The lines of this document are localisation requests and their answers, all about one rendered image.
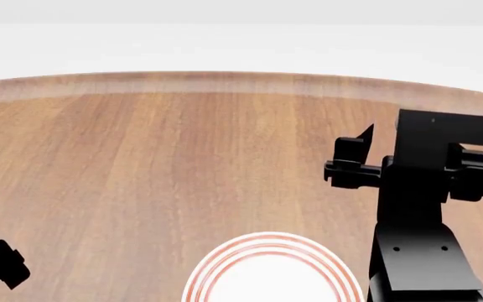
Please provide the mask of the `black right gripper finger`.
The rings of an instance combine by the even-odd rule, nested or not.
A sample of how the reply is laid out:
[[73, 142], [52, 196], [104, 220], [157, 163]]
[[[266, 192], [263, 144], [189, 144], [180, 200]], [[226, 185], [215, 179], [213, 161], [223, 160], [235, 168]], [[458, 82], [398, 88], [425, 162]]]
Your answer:
[[470, 150], [458, 143], [451, 143], [448, 150], [448, 170], [483, 170], [483, 151]]
[[341, 137], [335, 140], [334, 160], [365, 164], [371, 148], [374, 125], [370, 125], [356, 138]]

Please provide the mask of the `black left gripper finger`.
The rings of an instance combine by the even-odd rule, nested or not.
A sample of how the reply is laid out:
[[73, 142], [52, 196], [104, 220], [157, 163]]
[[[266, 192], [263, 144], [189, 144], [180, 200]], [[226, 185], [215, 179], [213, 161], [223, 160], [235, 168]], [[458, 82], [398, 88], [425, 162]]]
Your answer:
[[30, 271], [19, 251], [13, 250], [6, 241], [0, 240], [0, 281], [9, 289], [15, 289], [29, 276]]

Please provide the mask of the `white plate with red rings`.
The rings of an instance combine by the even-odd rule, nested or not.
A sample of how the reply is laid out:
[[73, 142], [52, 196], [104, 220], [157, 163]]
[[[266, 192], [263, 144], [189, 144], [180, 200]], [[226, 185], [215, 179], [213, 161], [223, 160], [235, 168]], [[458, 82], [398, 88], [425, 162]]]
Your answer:
[[284, 232], [232, 238], [189, 276], [181, 302], [366, 302], [346, 264], [328, 248]]

